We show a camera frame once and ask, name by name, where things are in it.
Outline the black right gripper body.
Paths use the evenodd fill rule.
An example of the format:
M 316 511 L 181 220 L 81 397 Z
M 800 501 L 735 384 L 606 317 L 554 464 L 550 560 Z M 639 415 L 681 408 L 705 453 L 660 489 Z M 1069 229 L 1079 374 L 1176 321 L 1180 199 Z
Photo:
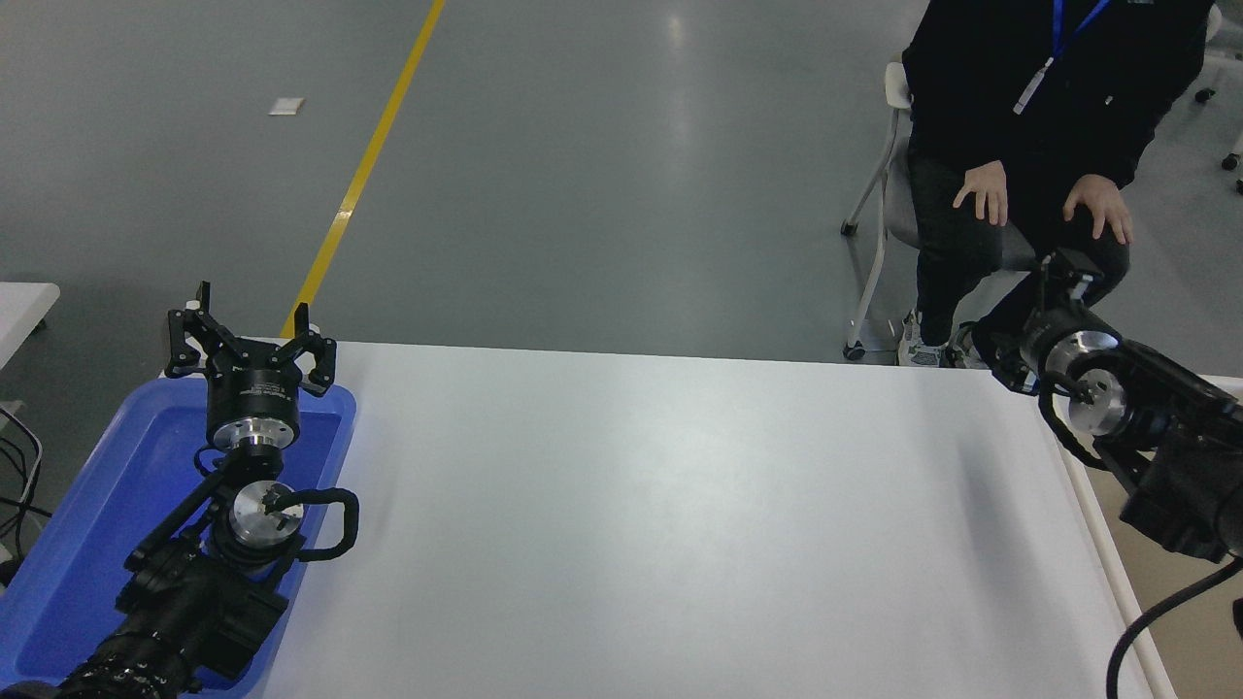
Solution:
M 1073 376 L 1071 366 L 1104 350 L 1104 321 L 1084 306 L 1049 307 L 1030 316 L 1009 357 L 1011 381 Z

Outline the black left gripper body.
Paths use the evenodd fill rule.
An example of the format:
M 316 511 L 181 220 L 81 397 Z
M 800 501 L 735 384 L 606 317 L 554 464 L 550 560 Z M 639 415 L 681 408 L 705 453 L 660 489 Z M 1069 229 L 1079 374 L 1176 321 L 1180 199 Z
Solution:
M 300 432 L 298 389 L 302 372 L 293 364 L 259 368 L 234 364 L 227 354 L 218 354 L 206 364 L 206 430 L 246 419 L 278 420 L 291 432 Z

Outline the person's left hand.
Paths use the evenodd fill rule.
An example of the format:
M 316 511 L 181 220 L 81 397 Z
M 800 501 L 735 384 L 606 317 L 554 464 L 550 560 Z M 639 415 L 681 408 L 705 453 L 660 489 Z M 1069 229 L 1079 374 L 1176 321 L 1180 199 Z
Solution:
M 1091 219 L 1094 243 L 1103 243 L 1108 234 L 1119 245 L 1135 243 L 1132 213 L 1125 203 L 1122 192 L 1111 179 L 1100 174 L 1080 177 L 1062 203 L 1062 221 L 1070 224 L 1080 209 Z

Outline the person's right hand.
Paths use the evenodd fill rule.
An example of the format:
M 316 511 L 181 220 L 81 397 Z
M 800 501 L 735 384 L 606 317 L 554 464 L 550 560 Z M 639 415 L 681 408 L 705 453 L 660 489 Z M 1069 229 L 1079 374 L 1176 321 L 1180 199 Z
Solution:
M 963 182 L 952 200 L 956 211 L 970 204 L 968 211 L 977 221 L 1003 226 L 1009 221 L 1007 173 L 1002 160 L 991 160 L 966 170 Z

